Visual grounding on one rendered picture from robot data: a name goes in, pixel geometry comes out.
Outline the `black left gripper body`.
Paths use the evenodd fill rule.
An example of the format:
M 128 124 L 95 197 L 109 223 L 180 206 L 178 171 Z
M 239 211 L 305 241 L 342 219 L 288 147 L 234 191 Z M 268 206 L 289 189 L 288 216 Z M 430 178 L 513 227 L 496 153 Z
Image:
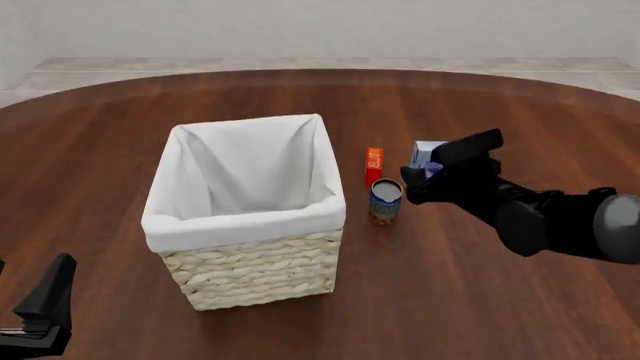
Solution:
M 35 332 L 0 329 L 0 356 L 62 356 L 70 339 L 70 324 Z

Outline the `woven basket with white liner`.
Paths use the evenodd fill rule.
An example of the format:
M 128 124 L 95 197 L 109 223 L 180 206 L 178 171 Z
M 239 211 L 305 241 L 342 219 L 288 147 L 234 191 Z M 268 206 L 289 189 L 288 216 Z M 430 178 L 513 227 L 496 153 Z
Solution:
M 346 201 L 317 114 L 177 125 L 141 218 L 197 311 L 334 290 Z

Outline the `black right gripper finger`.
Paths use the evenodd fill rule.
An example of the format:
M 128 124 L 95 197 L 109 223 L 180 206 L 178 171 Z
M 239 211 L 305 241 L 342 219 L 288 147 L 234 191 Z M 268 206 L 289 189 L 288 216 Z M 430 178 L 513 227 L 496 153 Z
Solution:
M 436 173 L 426 176 L 422 168 L 401 167 L 401 178 L 405 184 L 405 196 L 414 205 L 444 201 L 443 176 Z
M 431 152 L 431 161 L 444 166 L 463 164 L 489 157 L 489 152 L 504 145 L 502 133 L 493 128 L 437 146 Z

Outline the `blue and white carton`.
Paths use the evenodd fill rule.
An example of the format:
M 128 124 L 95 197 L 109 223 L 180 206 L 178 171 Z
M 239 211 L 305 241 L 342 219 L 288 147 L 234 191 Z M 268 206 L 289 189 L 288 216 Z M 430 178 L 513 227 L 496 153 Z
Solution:
M 432 159 L 432 152 L 438 146 L 446 144 L 446 141 L 417 140 L 414 143 L 413 152 L 408 163 L 411 169 L 423 170 L 426 178 L 430 178 L 443 169 L 443 164 Z

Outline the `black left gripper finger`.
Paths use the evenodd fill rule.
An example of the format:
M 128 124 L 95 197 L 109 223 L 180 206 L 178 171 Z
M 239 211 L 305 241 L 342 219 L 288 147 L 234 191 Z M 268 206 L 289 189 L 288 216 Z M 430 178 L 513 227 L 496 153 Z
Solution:
M 77 261 L 61 253 L 51 263 L 39 283 L 13 309 L 23 320 L 24 331 L 48 331 L 54 326 L 70 331 L 71 290 Z

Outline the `alphabet soup can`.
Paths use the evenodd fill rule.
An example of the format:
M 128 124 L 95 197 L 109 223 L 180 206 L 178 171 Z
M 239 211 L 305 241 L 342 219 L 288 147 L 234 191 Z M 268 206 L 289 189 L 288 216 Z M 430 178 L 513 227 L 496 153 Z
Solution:
M 369 216 L 378 225 L 396 221 L 403 197 L 402 186 L 393 179 L 379 179 L 371 185 Z

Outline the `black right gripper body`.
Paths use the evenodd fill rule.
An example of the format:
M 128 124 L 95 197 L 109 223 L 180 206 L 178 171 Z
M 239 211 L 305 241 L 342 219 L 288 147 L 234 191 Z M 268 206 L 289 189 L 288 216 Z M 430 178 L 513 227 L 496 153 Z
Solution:
M 436 175 L 436 200 L 453 203 L 465 211 L 480 211 L 488 196 L 488 182 L 501 173 L 500 161 L 489 151 L 453 151 L 438 149 L 435 159 L 443 166 Z

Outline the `red-orange printed food box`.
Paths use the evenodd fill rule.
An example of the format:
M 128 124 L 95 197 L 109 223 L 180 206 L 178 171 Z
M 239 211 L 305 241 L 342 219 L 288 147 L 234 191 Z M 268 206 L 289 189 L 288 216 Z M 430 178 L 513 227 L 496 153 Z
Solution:
M 365 185 L 371 187 L 374 182 L 382 178 L 384 150 L 369 147 L 365 158 Z

